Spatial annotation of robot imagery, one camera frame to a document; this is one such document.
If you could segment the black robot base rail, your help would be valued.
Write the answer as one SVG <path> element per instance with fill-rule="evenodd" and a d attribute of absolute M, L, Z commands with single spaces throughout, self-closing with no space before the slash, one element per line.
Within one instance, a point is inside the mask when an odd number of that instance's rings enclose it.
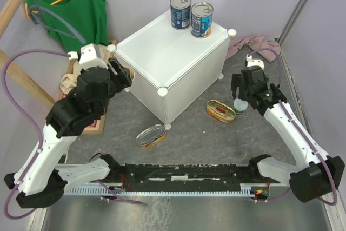
<path fill-rule="evenodd" d="M 125 164 L 104 180 L 125 185 L 129 192 L 225 192 L 239 191 L 241 184 L 267 184 L 250 165 L 235 164 Z"/>

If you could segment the tall blue label can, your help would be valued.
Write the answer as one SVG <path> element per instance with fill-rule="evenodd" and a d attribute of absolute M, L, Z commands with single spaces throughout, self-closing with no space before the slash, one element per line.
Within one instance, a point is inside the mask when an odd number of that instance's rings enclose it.
<path fill-rule="evenodd" d="M 185 30 L 190 25 L 191 0 L 170 0 L 171 25 Z"/>

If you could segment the white lid green jar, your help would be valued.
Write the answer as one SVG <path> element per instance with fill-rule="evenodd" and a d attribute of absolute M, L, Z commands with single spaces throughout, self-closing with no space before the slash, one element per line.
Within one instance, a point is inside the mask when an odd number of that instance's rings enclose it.
<path fill-rule="evenodd" d="M 242 101 L 241 99 L 237 98 L 234 100 L 233 106 L 236 116 L 242 116 L 248 108 L 248 103 L 247 101 Z"/>

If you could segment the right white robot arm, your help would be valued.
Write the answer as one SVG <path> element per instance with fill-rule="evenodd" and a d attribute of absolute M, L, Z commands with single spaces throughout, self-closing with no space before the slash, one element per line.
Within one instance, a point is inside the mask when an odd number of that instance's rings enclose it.
<path fill-rule="evenodd" d="M 247 102 L 278 132 L 291 151 L 295 164 L 261 155 L 251 159 L 248 177 L 260 183 L 266 178 L 289 187 L 296 198 L 306 203 L 313 199 L 334 206 L 337 189 L 345 169 L 344 161 L 331 157 L 311 137 L 297 119 L 279 85 L 268 82 L 259 66 L 245 67 L 231 78 L 233 98 Z"/>

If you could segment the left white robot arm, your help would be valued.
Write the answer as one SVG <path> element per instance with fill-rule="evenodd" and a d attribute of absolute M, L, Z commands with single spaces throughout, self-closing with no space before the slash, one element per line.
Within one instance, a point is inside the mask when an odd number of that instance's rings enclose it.
<path fill-rule="evenodd" d="M 22 209 L 50 207 L 70 189 L 119 178 L 120 165 L 109 154 L 67 171 L 55 166 L 84 129 L 106 113 L 110 99 L 131 85 L 130 69 L 114 57 L 104 68 L 82 69 L 76 87 L 49 111 L 43 134 L 22 169 L 4 178 L 9 189 L 19 191 L 16 201 Z"/>

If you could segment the small pink label can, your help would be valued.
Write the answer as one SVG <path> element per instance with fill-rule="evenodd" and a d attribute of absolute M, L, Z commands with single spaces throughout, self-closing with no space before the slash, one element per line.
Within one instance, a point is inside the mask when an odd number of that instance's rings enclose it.
<path fill-rule="evenodd" d="M 133 69 L 130 69 L 130 78 L 131 78 L 131 80 L 133 80 L 134 77 L 135 77 L 135 72 L 134 72 Z"/>

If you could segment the blue white label can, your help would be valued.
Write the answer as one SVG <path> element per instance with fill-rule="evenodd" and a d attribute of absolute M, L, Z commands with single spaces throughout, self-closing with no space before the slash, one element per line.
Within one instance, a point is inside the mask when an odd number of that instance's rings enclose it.
<path fill-rule="evenodd" d="M 199 2 L 191 7 L 191 33 L 197 38 L 211 34 L 214 7 L 207 2 Z"/>

